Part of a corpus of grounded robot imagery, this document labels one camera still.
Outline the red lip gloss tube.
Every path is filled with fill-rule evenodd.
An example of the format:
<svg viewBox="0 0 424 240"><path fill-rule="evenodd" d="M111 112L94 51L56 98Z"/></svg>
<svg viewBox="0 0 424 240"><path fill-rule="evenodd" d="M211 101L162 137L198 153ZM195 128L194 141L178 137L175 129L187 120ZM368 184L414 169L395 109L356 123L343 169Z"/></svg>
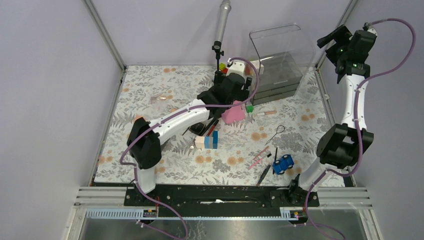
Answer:
<svg viewBox="0 0 424 240"><path fill-rule="evenodd" d="M215 127L217 126L217 124L219 123L219 120L218 119L216 119L214 122L213 122L213 124L212 124L212 126L210 127L210 129L209 129L209 131L208 131L208 133L207 133L207 137L209 137L211 134L212 134L212 132L214 131L214 129L215 129Z"/></svg>

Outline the white cardboard box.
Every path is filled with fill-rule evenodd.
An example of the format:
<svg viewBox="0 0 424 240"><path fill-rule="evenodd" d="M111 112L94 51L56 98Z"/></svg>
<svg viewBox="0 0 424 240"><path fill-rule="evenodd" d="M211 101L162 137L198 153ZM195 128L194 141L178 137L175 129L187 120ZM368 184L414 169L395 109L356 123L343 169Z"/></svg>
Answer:
<svg viewBox="0 0 424 240"><path fill-rule="evenodd" d="M253 67L248 64L246 66L245 74L249 76L253 76L255 75L255 71L257 71L259 75L262 75L265 70L264 65L262 63L259 63L259 61L252 61L251 63Z"/></svg>

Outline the black makeup brush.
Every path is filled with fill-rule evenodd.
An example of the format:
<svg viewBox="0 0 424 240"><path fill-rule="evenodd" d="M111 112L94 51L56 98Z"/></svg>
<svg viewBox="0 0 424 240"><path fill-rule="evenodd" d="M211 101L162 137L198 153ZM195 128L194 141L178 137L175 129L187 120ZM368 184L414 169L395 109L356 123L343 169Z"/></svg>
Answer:
<svg viewBox="0 0 424 240"><path fill-rule="evenodd" d="M206 131L208 131L211 128L211 126L216 122L216 120L218 120L218 119L217 118L213 118L208 123L208 125L206 125L206 127L200 132L199 136L203 136L206 133Z"/></svg>

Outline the black square compact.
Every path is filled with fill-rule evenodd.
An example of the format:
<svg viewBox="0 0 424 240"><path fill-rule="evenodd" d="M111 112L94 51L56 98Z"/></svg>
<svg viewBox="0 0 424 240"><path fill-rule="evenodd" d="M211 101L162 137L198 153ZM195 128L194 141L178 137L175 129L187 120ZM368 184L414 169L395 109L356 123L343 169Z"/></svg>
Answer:
<svg viewBox="0 0 424 240"><path fill-rule="evenodd" d="M198 136L201 136L206 128L206 125L203 122L198 122L191 125L188 130Z"/></svg>

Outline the clear acrylic makeup organizer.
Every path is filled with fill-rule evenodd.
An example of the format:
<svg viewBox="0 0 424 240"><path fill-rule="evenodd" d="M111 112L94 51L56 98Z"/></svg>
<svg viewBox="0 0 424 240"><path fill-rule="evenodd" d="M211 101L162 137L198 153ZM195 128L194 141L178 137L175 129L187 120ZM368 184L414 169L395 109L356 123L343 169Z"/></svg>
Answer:
<svg viewBox="0 0 424 240"><path fill-rule="evenodd" d="M253 30L248 35L248 60L259 72L252 105L292 97L297 93L316 55L308 33L297 23Z"/></svg>

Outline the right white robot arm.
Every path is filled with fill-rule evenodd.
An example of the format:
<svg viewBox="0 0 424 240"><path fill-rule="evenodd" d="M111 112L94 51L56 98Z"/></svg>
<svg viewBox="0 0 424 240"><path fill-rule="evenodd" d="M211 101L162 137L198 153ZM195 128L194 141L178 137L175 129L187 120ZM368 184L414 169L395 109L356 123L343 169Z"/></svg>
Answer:
<svg viewBox="0 0 424 240"><path fill-rule="evenodd" d="M364 114L366 79L371 72L365 61L377 36L374 26L367 23L354 33L341 25L317 40L319 48L335 42L325 50L325 55L335 66L337 84L342 90L340 105L343 113L341 122L334 124L319 140L316 160L290 181L285 199L291 205L299 206L310 201L328 172L353 167L373 143L374 134L367 130Z"/></svg>

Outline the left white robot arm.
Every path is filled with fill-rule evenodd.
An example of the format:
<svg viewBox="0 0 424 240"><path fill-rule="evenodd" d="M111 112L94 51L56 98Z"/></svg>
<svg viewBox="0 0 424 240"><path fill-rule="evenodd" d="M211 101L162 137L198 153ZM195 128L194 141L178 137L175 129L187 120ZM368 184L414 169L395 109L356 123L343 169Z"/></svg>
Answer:
<svg viewBox="0 0 424 240"><path fill-rule="evenodd" d="M182 130L218 119L229 108L246 103L253 96L249 89L252 81L249 76L226 74L175 112L152 121L139 118L134 122L124 154L130 154L135 161L134 178L139 188L135 197L142 205L148 206L155 200L155 166L162 159L162 146Z"/></svg>

